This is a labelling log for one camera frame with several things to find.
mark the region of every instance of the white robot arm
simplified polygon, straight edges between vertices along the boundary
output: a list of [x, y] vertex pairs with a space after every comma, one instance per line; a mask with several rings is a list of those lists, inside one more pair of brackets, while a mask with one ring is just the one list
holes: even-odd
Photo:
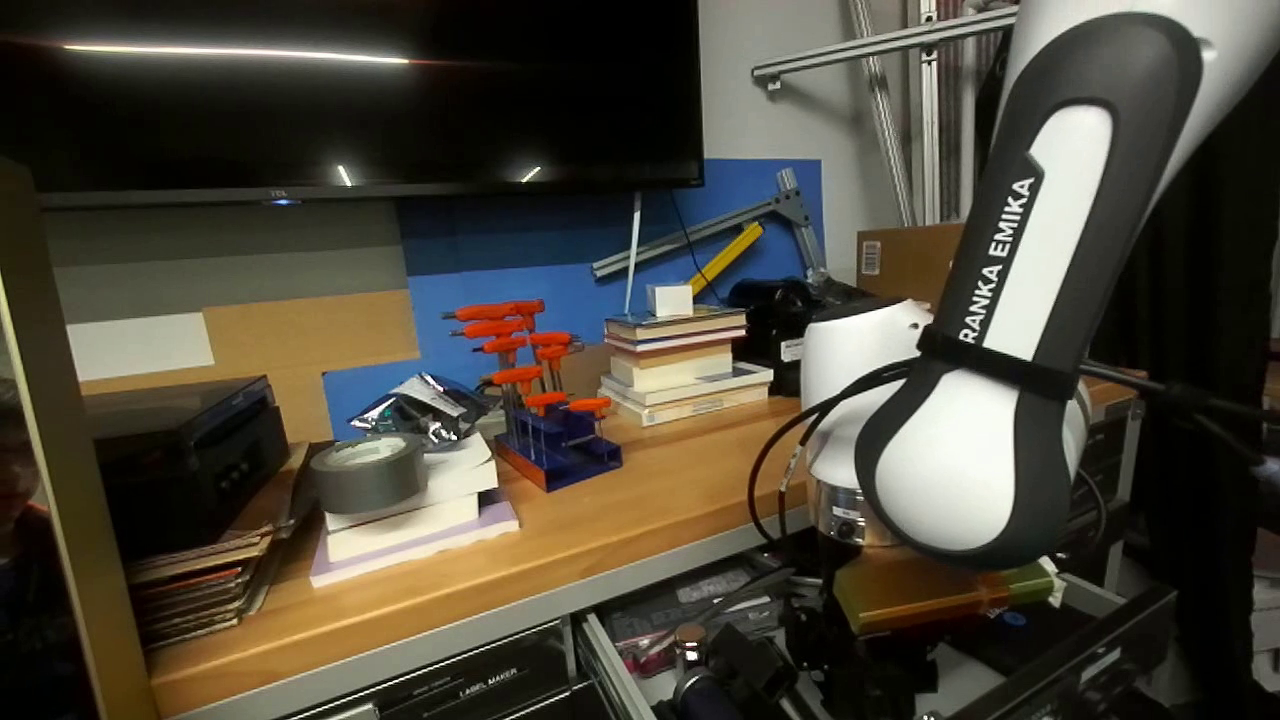
[[820, 528], [861, 503], [959, 569], [1055, 550], [1082, 452], [1081, 364], [1174, 167], [1280, 46], [1274, 0], [1025, 0], [997, 140], [934, 316], [817, 316], [799, 405], [913, 358], [810, 434]]

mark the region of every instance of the cardboard box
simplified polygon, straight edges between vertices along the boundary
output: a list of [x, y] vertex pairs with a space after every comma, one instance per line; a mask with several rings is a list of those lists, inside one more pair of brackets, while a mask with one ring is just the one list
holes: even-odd
[[920, 301], [934, 307], [963, 222], [868, 229], [854, 232], [854, 288], [883, 301]]

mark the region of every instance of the television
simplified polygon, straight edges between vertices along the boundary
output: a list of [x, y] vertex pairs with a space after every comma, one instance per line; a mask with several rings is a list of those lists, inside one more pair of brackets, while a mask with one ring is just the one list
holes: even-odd
[[695, 0], [5, 0], [45, 205], [692, 187]]

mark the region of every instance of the white wall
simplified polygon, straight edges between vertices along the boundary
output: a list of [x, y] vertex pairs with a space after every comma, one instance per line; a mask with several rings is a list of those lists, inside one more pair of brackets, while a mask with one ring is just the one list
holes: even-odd
[[[873, 0], [896, 22], [896, 0]], [[851, 280], [851, 232], [896, 222], [854, 62], [763, 94], [750, 62], [849, 39], [849, 0], [700, 0], [706, 155], [823, 162], [823, 243]], [[393, 205], [46, 210], [68, 320], [194, 313], [209, 302], [401, 288]]]

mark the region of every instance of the wooden countertop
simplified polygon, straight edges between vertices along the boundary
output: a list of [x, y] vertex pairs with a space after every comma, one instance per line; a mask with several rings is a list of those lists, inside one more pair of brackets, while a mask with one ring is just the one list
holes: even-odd
[[410, 561], [350, 583], [313, 586], [308, 564], [315, 540], [308, 540], [264, 608], [241, 627], [151, 655], [155, 707], [178, 717], [738, 528], [747, 522], [747, 469], [790, 413], [794, 400], [766, 400], [750, 413], [714, 413], [661, 426], [607, 419], [603, 434], [625, 444], [625, 469], [548, 496], [502, 471], [502, 486], [520, 513], [517, 534]]

